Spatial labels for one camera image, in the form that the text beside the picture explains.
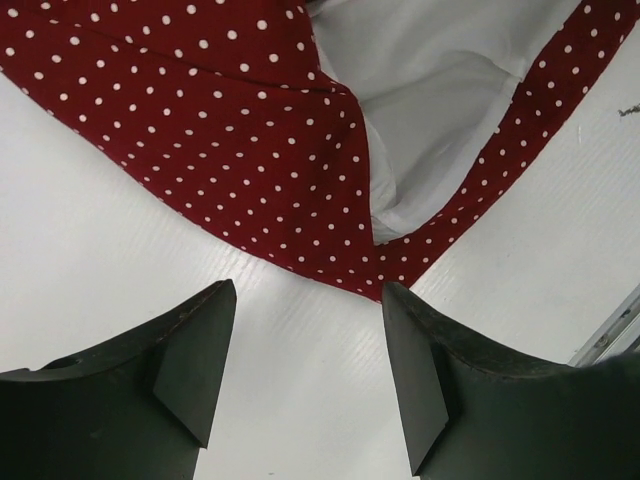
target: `black mark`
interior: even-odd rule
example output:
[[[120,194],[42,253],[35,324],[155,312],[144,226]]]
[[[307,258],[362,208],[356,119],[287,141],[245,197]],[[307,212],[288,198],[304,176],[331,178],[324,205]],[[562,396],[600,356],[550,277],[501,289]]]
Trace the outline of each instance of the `black mark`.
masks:
[[[632,113],[640,113],[640,103],[628,110],[618,110],[618,113],[621,117],[626,117],[627,115],[631,115]]]

